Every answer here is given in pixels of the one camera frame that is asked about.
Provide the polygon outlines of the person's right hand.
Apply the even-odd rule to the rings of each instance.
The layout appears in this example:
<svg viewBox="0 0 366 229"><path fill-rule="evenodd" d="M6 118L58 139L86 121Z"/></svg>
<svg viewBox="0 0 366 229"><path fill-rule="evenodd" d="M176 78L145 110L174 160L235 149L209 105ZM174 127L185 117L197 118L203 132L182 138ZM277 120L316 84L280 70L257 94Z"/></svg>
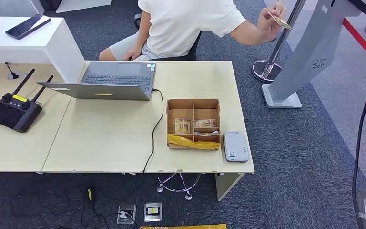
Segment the person's right hand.
<svg viewBox="0 0 366 229"><path fill-rule="evenodd" d="M142 53L142 46L132 46L124 55L124 61L133 61Z"/></svg>

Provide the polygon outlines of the person's left hand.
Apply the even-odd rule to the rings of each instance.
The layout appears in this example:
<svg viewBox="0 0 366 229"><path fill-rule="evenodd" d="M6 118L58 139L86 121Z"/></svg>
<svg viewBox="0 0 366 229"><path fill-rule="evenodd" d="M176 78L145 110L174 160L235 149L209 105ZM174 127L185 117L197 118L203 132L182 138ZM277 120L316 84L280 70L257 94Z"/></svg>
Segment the person's left hand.
<svg viewBox="0 0 366 229"><path fill-rule="evenodd" d="M271 15L280 19L285 18L286 7L281 1L276 1L272 7L263 8L259 14L256 27L262 42L274 40L281 30L281 26L276 23Z"/></svg>

